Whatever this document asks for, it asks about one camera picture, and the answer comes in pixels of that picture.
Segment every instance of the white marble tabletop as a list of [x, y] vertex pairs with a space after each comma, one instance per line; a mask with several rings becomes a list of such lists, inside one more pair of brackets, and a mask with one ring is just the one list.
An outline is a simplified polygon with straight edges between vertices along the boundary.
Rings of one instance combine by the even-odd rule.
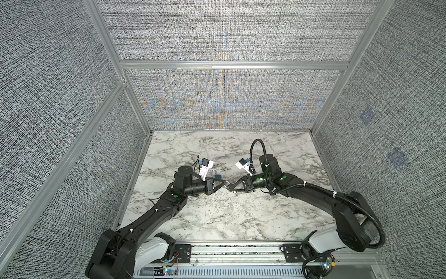
[[[179, 166], [191, 165], [200, 155], [215, 161], [213, 169], [224, 180], [235, 182], [246, 174], [235, 163], [249, 157], [254, 139], [264, 141], [267, 153], [278, 160], [283, 172], [331, 189], [330, 182], [305, 132], [155, 132], [125, 212], [122, 226], [140, 217], [173, 181]], [[259, 143], [253, 151], [254, 167], [261, 171]], [[207, 196], [189, 197], [176, 217], [162, 224], [177, 240], [302, 240], [315, 229], [335, 224], [326, 212], [282, 195], [229, 192], [224, 187]]]

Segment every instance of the textured gray wall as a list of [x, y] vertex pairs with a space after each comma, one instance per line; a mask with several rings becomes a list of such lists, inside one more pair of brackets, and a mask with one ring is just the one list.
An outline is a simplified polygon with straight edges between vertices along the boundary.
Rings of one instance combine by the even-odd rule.
[[383, 223], [394, 279], [444, 278], [446, 1], [397, 0], [316, 139]]
[[310, 129], [337, 70], [127, 70], [158, 130]]
[[113, 225], [145, 134], [122, 93], [2, 278], [85, 278]]
[[378, 0], [98, 0], [123, 60], [347, 61]]
[[81, 0], [0, 9], [1, 241], [118, 78]]

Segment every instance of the black mounting plate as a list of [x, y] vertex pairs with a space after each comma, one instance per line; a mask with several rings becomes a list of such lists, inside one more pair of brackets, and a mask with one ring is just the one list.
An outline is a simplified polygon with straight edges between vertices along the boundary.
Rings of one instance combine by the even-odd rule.
[[[173, 254], [176, 255], [178, 253], [178, 263], [190, 263], [191, 249], [192, 245], [190, 244], [182, 244], [182, 245], [175, 244], [175, 251]], [[172, 262], [162, 262], [161, 260], [155, 260], [151, 263], [160, 263], [166, 265], [166, 264], [172, 264], [173, 260]]]
[[[302, 256], [300, 250], [301, 244], [283, 244], [280, 250], [285, 255], [286, 262], [304, 262], [305, 259]], [[315, 262], [325, 262], [326, 257], [317, 258]]]

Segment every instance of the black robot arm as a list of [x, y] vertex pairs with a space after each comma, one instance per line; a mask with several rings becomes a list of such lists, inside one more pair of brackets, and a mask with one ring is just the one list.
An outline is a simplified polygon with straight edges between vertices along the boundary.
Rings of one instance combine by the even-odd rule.
[[[277, 159], [272, 154], [264, 154], [259, 158], [263, 173], [247, 174], [236, 183], [227, 186], [229, 191], [252, 192], [255, 189], [266, 188], [270, 195], [281, 194], [305, 201], [333, 216], [336, 221], [337, 233], [345, 246], [362, 252], [366, 248], [379, 248], [384, 244], [385, 236], [376, 215], [365, 198], [357, 193], [337, 193], [320, 186], [307, 183], [290, 173], [283, 173]], [[252, 162], [246, 166], [252, 169]], [[364, 215], [361, 222], [357, 216]], [[375, 236], [380, 235], [377, 244], [370, 244]]]
[[[198, 175], [191, 167], [180, 167], [175, 172], [175, 181], [150, 210], [124, 228], [105, 231], [99, 238], [85, 275], [90, 279], [130, 278], [138, 248], [161, 224], [178, 214], [186, 205], [188, 196], [201, 193], [210, 195], [226, 184], [222, 179], [207, 178], [202, 181], [199, 176], [199, 179], [193, 179], [193, 176]], [[165, 234], [160, 237], [170, 238]]]

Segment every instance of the enclosure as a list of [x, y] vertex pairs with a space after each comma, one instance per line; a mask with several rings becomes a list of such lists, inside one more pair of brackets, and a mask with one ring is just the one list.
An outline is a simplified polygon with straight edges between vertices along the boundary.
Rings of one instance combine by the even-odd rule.
[[[256, 138], [284, 171], [364, 195], [392, 278], [444, 277], [445, 1], [5, 0], [0, 26], [1, 278], [85, 278], [101, 233], [179, 166], [199, 155], [234, 181]], [[302, 240], [332, 224], [222, 189], [158, 231]]]

